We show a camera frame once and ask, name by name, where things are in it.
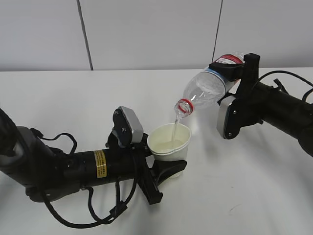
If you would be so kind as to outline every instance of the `red label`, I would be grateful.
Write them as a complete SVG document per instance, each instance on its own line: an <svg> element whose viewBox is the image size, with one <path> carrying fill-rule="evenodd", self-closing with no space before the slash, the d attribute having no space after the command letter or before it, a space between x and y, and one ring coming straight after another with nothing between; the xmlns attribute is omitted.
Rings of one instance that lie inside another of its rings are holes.
<svg viewBox="0 0 313 235"><path fill-rule="evenodd" d="M241 61L241 59L239 59L237 56L230 55L230 54L222 55L220 58L227 59L227 60L231 60L231 61L235 62L236 64L242 64L242 63L243 63L243 62Z"/></svg>

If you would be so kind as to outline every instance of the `plastic bottle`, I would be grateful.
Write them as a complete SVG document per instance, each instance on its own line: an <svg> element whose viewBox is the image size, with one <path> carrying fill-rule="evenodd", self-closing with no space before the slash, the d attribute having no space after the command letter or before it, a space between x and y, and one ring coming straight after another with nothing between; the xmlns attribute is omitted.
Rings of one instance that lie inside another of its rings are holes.
<svg viewBox="0 0 313 235"><path fill-rule="evenodd" d="M215 62L222 64L244 63L244 55L239 52L225 54ZM198 73L185 88L182 99L175 105L180 118L190 115L195 109L209 107L219 101L234 86L218 72L206 67Z"/></svg>

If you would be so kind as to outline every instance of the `black cylinder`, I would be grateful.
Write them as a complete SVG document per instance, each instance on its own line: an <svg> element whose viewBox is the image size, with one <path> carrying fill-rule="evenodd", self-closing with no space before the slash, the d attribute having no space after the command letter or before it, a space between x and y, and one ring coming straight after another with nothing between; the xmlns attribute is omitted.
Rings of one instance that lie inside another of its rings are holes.
<svg viewBox="0 0 313 235"><path fill-rule="evenodd" d="M108 184L134 177L134 163L129 152L110 149L75 153L63 160L65 180L80 181L81 187Z"/></svg>
<svg viewBox="0 0 313 235"><path fill-rule="evenodd" d="M273 87L259 83L250 102L262 120L298 139L313 123L313 106Z"/></svg>

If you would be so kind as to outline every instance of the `table surface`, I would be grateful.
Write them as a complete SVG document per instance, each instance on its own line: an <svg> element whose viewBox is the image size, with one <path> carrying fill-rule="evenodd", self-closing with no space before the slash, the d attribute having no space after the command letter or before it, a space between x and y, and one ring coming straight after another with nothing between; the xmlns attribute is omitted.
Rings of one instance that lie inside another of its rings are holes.
<svg viewBox="0 0 313 235"><path fill-rule="evenodd" d="M260 69L260 74L274 69ZM288 68L311 80L313 68ZM173 122L175 102L200 70L0 72L0 106L17 125L35 127L52 138L72 133L77 151L104 148L112 113L132 108L146 133ZM306 84L280 78L291 95L302 97ZM198 110L183 123L192 130L188 166L183 175L159 186L160 204L149 206L137 189L126 210L111 225L76 230L63 226L44 204L0 175L0 234L37 235L311 235L313 159L297 140L264 123L243 128L223 140L216 130L218 105ZM50 146L69 151L62 137ZM131 181L122 183L126 197ZM88 193L80 191L53 203L75 223L92 222ZM114 206L114 184L95 187L93 204L100 217Z"/></svg>

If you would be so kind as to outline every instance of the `paper cup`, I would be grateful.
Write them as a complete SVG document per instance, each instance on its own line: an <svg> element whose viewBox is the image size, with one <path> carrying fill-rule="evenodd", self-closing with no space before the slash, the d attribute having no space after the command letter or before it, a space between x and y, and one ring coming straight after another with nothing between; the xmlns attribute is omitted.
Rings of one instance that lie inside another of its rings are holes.
<svg viewBox="0 0 313 235"><path fill-rule="evenodd" d="M188 144L191 138L191 130L182 124L177 125L175 134L175 145L171 145L174 123L169 123L154 130L148 136L148 147L156 160L177 161L186 160ZM178 177L182 172L178 172L171 178Z"/></svg>

